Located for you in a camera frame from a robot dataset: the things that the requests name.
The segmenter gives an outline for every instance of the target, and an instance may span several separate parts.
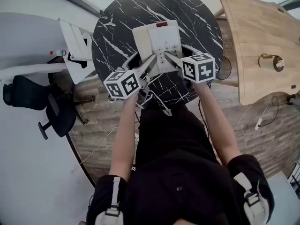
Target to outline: backpack strap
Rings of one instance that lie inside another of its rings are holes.
[[[110,208],[100,213],[95,221],[95,225],[123,225],[123,213],[118,205],[118,192],[121,177],[113,179],[112,203]]]
[[[249,220],[250,225],[265,225],[269,218],[269,204],[266,199],[264,199],[259,190],[257,193],[252,193],[250,189],[252,185],[249,179],[240,172],[234,178],[244,189],[244,211]]]

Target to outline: wooden tabletop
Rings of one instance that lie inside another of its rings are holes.
[[[260,0],[220,0],[232,32],[242,105],[300,90],[300,22],[282,6]],[[262,53],[282,57],[282,72],[261,68]]]

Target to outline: office chair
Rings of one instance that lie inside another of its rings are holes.
[[[82,124],[89,121],[83,119],[75,106],[95,101],[95,97],[87,100],[75,102],[74,88],[72,84],[71,91],[64,94],[61,88],[56,84],[41,86],[34,83],[28,78],[18,75],[14,77],[13,83],[4,85],[3,100],[13,107],[26,107],[34,110],[43,110],[46,107],[46,114],[49,122],[42,126],[38,123],[38,127],[45,139],[48,139],[45,130],[50,126],[53,127],[58,136],[65,136],[73,127],[76,117]]]

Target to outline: wooden floor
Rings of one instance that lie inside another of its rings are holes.
[[[224,56],[232,64],[232,73],[228,80],[237,80],[236,60],[233,50],[232,37],[226,20],[219,20],[224,40]],[[65,91],[70,89],[71,79],[68,72],[56,73],[54,80]],[[238,101],[238,89],[225,85],[213,84],[211,87],[219,105],[232,127],[236,125],[248,106],[240,105]],[[77,106],[81,115],[89,120],[87,125],[82,125],[78,120],[70,137],[79,156],[84,160],[105,139],[108,133],[118,126],[122,102],[109,103],[107,92],[99,79],[82,82],[75,87],[75,96],[96,96],[96,101],[91,104]],[[277,107],[271,104],[272,97],[279,97],[279,103],[285,103],[286,95],[276,93],[270,95],[270,104],[266,110],[262,125],[273,120]],[[254,130],[255,124],[263,113],[268,102],[268,96],[252,104],[235,128],[238,145],[243,154],[252,154],[260,162],[267,177],[282,171],[288,176],[294,167],[294,161],[300,155],[300,111],[294,106],[279,106],[278,116],[275,121],[259,130]],[[198,111],[198,99],[187,104],[200,120]],[[100,176],[107,174],[110,167],[112,144],[116,129],[108,136],[106,141],[83,164],[96,181]]]

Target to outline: round marble table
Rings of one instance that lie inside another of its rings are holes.
[[[94,30],[92,55],[103,81],[137,51],[132,29],[150,23],[177,20],[181,44],[209,53],[220,66],[223,41],[219,25],[200,0],[115,0],[103,12]],[[148,101],[158,109],[185,104],[197,97],[188,90],[178,72],[152,78]]]

